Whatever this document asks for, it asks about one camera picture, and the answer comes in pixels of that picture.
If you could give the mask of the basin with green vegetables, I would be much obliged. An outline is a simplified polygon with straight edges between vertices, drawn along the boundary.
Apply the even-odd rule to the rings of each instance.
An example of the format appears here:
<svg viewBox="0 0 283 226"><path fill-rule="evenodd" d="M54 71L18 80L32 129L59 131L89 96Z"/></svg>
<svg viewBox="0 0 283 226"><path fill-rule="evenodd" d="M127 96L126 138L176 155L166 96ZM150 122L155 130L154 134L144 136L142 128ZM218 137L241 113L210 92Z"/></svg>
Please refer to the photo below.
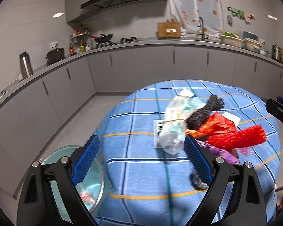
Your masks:
<svg viewBox="0 0 283 226"><path fill-rule="evenodd" d="M244 41L242 39L240 39L240 37L237 34L224 32L220 35L220 42L222 44L242 48Z"/></svg>

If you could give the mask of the black rice cooker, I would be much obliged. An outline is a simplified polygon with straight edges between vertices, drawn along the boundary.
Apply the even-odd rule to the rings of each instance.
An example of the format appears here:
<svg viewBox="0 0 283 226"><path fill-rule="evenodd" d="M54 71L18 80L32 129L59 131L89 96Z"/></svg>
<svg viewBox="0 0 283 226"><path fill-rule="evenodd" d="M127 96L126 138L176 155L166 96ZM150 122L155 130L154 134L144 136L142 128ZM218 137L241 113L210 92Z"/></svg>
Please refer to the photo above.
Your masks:
<svg viewBox="0 0 283 226"><path fill-rule="evenodd" d="M64 59L64 56L65 56L64 48L61 48L61 47L54 48L54 49L50 50L49 52L47 52L47 54L46 54L46 59L47 59L46 64L52 65L54 63L57 63L57 62L61 61L62 59Z"/></svg>

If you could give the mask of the red mesh net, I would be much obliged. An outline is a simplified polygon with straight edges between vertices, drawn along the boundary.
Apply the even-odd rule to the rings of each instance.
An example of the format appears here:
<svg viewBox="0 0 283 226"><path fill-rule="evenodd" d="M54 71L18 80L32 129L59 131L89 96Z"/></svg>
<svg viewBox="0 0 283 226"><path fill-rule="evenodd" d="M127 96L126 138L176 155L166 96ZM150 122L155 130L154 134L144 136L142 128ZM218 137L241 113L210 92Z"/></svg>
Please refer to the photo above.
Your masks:
<svg viewBox="0 0 283 226"><path fill-rule="evenodd" d="M249 128L237 130L233 121L215 112L200 128L188 128L186 135L195 139L205 139L211 146L222 150L248 148L267 141L262 125L253 125Z"/></svg>

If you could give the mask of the spice rack with bottles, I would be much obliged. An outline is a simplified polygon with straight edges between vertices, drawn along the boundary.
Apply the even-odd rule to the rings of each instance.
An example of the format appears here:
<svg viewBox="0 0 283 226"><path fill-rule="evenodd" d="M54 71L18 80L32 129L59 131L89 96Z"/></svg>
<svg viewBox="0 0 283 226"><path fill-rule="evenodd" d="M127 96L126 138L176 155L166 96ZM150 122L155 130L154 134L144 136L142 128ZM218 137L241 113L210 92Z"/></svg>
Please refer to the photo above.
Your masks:
<svg viewBox="0 0 283 226"><path fill-rule="evenodd" d="M69 53L71 56L91 50L88 43L90 30L87 23L81 24L70 36Z"/></svg>

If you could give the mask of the pumpkin print window curtain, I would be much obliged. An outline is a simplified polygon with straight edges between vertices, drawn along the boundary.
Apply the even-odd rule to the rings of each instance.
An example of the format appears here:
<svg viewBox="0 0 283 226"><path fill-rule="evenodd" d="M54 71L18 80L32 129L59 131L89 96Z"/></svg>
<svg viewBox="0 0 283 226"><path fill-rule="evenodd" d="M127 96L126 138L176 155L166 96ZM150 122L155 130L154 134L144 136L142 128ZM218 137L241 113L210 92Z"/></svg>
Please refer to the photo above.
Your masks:
<svg viewBox="0 0 283 226"><path fill-rule="evenodd" d="M198 17L204 22L205 33L216 36L224 31L221 0L168 0L170 16L181 23L183 34L200 34Z"/></svg>

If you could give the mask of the gas stove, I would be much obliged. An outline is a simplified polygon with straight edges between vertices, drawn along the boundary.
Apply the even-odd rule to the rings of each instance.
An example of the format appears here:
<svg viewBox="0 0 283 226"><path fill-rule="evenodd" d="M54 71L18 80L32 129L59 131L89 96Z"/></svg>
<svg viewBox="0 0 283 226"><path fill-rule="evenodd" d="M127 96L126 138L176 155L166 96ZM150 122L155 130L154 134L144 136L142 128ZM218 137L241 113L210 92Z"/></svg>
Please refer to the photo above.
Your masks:
<svg viewBox="0 0 283 226"><path fill-rule="evenodd" d="M130 43L130 42L138 42L141 41L139 39L137 39L136 37L130 37L130 38L121 38L119 42L112 42L111 40L107 40L107 39L101 39L101 40L97 40L94 39L94 41L96 42L96 48L99 47L107 47L110 45L117 45L117 44L124 44L124 43Z"/></svg>

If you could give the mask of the hanging green rags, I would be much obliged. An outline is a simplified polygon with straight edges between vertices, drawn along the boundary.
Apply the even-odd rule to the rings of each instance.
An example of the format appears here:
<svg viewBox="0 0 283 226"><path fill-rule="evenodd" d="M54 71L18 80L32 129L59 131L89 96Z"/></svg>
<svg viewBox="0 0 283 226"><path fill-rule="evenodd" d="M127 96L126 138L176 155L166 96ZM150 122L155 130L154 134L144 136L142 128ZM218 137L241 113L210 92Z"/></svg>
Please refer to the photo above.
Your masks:
<svg viewBox="0 0 283 226"><path fill-rule="evenodd" d="M227 10L231 13L233 17L238 17L239 19L242 19L243 21L245 21L246 24L250 24L251 21L256 19L254 14L246 13L237 8L227 7Z"/></svg>

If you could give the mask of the clear printed plastic bag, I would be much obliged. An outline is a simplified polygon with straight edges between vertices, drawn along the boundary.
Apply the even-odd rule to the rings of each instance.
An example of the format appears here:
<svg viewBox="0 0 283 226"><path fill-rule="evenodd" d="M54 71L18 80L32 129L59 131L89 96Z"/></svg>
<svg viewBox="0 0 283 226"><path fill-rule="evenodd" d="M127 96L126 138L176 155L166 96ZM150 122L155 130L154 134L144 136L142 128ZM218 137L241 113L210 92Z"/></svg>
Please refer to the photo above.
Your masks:
<svg viewBox="0 0 283 226"><path fill-rule="evenodd" d="M189 89L183 89L165 108L164 123L158 135L159 146L170 155L183 150L188 118L204 107L202 102Z"/></svg>

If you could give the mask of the wooden knife block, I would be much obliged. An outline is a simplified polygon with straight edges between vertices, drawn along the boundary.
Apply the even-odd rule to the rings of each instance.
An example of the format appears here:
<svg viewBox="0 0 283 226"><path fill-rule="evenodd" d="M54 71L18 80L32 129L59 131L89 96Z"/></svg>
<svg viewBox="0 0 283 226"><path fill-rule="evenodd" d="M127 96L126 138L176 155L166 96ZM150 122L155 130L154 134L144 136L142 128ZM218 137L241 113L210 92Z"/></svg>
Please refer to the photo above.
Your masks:
<svg viewBox="0 0 283 226"><path fill-rule="evenodd" d="M158 38L180 38L181 23L180 22L158 22L157 23Z"/></svg>

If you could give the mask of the blue plaid tablecloth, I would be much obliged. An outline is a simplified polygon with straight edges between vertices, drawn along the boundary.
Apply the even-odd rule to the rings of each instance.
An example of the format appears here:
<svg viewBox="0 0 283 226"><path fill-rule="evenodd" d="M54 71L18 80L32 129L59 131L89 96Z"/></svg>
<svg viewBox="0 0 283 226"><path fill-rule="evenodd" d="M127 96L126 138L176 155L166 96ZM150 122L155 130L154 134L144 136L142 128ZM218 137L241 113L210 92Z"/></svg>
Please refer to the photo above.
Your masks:
<svg viewBox="0 0 283 226"><path fill-rule="evenodd" d="M215 94L224 101L222 112L240 119L238 130L260 125L267 140L239 154L258 176L266 218L276 213L275 192L281 157L276 119L257 96L239 88L201 80L172 80L146 86L116 105L95 130L98 157L113 190L100 206L99 225L185 225L205 196L191 181L194 165L203 164L192 138L175 155L158 148L157 127L170 101L189 90L202 102Z"/></svg>

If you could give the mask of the pink transparent plastic bag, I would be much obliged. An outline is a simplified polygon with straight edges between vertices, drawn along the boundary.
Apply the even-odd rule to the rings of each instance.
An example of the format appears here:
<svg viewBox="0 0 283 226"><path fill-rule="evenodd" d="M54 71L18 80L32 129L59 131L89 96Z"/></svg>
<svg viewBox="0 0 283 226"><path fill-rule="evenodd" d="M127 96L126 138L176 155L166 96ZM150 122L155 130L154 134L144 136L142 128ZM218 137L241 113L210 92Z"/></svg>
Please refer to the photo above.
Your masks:
<svg viewBox="0 0 283 226"><path fill-rule="evenodd" d="M237 148L237 150L245 157L248 157L249 155L251 155L251 147L240 147Z"/></svg>

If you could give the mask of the black mesh net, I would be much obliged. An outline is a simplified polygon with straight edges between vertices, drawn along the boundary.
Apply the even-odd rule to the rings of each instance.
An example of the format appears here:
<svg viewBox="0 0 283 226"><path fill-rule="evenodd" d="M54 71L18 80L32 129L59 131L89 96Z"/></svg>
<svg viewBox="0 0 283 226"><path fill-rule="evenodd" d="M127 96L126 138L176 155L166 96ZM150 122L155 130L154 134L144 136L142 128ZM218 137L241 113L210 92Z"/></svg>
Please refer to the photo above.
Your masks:
<svg viewBox="0 0 283 226"><path fill-rule="evenodd" d="M206 104L202 108L193 112L192 115L186 120L187 129L198 130L208 120L211 112L219 111L223 107L223 98L212 94Z"/></svg>

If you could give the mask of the purple wrapper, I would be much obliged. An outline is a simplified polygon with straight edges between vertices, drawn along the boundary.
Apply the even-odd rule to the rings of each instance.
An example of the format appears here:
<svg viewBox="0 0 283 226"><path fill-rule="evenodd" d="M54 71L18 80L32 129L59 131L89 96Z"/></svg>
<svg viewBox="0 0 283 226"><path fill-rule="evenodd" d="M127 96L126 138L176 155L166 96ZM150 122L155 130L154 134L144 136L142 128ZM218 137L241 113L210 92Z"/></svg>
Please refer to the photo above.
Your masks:
<svg viewBox="0 0 283 226"><path fill-rule="evenodd" d="M201 141L201 140L198 140L198 139L196 141L201 147L209 150L210 153L214 157L222 157L222 158L224 158L224 160L226 162L228 162L228 164L239 165L239 156L237 155L237 153L235 155L233 155L231 152L228 152L227 150L216 148L216 147L214 147L210 144L207 144L204 141ZM190 179L191 179L192 185L194 186L195 189L197 189L197 190L208 189L207 183L205 183L201 180L196 169L194 169L194 168L193 168L192 174L190 175Z"/></svg>

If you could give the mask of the hanging scrubber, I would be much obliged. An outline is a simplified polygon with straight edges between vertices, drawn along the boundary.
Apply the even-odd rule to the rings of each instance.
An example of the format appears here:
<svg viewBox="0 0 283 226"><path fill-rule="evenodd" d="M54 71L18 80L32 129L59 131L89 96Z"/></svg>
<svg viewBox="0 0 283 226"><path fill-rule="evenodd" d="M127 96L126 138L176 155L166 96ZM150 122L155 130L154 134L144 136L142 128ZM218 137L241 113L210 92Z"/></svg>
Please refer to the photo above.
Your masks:
<svg viewBox="0 0 283 226"><path fill-rule="evenodd" d="M233 26L233 17L230 14L227 16L227 21L228 21L228 25L230 27L232 27Z"/></svg>

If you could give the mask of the beige basin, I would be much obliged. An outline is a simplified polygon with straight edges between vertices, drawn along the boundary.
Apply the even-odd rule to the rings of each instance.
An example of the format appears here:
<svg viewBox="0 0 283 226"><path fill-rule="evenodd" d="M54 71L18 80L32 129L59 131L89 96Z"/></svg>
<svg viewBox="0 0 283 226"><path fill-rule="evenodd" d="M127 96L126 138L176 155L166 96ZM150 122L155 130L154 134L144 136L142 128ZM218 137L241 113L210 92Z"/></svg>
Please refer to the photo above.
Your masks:
<svg viewBox="0 0 283 226"><path fill-rule="evenodd" d="M255 53L259 53L262 47L262 43L257 40L246 37L244 38L244 47L247 50L250 50Z"/></svg>

